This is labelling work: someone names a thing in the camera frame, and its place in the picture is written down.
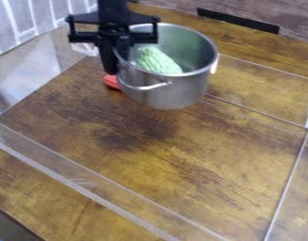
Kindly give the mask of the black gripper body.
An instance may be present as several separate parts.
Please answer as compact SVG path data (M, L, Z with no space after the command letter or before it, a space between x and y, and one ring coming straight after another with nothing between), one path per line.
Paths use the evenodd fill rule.
M97 0L97 10L69 14L65 18L69 27L69 42L97 43L104 38L111 41L127 36L135 43L156 43L160 18L134 12L128 0ZM92 24L97 31L76 31L76 24Z

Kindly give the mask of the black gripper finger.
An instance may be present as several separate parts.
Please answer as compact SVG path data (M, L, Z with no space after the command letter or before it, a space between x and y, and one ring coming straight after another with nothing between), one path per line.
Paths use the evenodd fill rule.
M132 47L132 40L128 35L119 36L116 40L116 50L117 50L117 58L127 60L130 57L130 50Z
M117 58L113 53L112 41L107 38L99 38L96 46L99 47L99 56L104 71L109 75L117 73Z

